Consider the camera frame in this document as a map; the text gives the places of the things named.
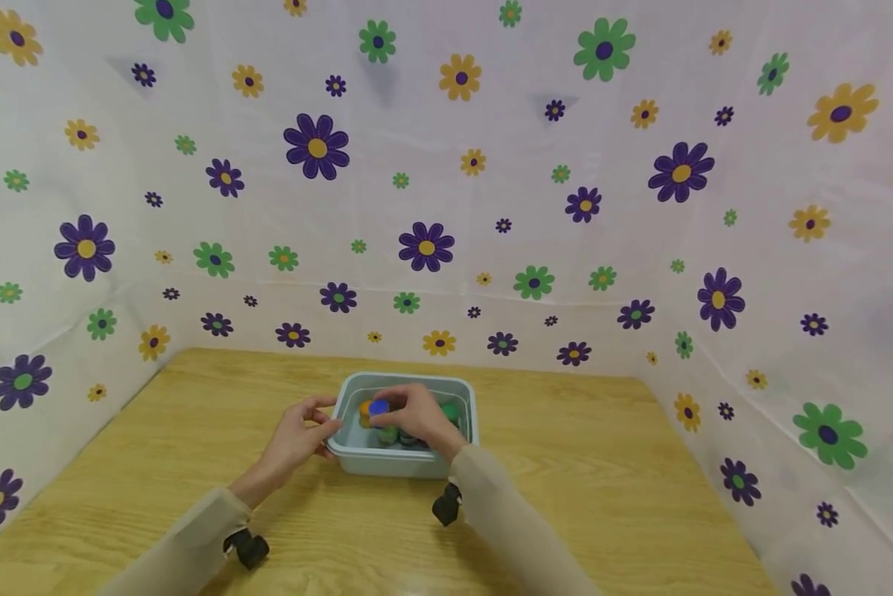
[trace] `sleeve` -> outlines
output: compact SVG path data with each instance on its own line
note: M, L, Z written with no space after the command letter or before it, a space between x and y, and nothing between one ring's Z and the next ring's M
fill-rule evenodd
M197 594L225 564L224 540L244 528L250 516L251 509L231 491L215 488L99 594Z
M463 494L466 523L489 544L526 594L599 594L495 457L466 445L453 459L451 473Z

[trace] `wood grain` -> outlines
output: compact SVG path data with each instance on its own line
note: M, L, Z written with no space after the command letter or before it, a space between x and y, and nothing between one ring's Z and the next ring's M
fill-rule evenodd
M214 485L247 467L284 407L352 372L465 378L483 446L605 594L773 594L645 385L634 378L191 349L0 535L0 594L93 594ZM310 462L257 510L261 569L206 594L514 594L469 527L430 513L441 482Z

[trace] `plastic container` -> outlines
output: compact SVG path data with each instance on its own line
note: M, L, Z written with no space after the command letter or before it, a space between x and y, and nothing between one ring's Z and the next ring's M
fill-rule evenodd
M461 378L400 375L391 372L354 372L340 387L332 418L343 421L338 434L327 441L340 467L350 474L396 476L402 478L447 478L449 464L429 448L420 445L383 446L373 428L360 426L360 404L391 385L410 382L425 384L436 401L452 404L459 413L457 427L466 440L479 445L476 394Z

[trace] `hand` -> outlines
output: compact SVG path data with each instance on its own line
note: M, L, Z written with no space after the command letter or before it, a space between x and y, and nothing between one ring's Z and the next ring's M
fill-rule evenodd
M395 411L372 416L371 425L402 428L416 439L425 440L447 462L452 463L459 451L469 445L463 433L446 420L430 390L419 383L388 387L373 400L386 400Z

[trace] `floral backdrop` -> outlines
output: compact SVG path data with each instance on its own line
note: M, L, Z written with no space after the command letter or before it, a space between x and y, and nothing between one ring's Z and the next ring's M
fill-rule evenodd
M0 6L0 531L183 347L464 363L893 594L893 2L411 6Z

